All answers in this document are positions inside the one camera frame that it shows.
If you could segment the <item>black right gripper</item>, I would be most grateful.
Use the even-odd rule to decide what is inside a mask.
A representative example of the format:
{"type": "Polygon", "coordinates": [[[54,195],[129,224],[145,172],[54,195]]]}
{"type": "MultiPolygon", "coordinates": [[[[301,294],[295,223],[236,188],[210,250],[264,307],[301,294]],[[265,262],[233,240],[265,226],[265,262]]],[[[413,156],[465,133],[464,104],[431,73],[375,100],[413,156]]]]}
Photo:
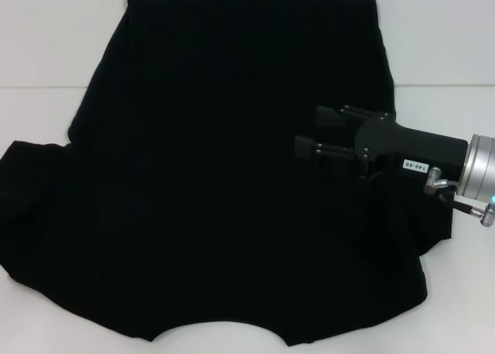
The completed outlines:
{"type": "Polygon", "coordinates": [[[355,149],[295,136],[295,157],[311,161],[327,175],[371,177],[383,172],[424,182],[436,167],[443,178],[460,179],[468,148],[465,140],[406,128],[393,114],[350,105],[318,105],[314,121],[321,128],[358,128],[355,149]]]}

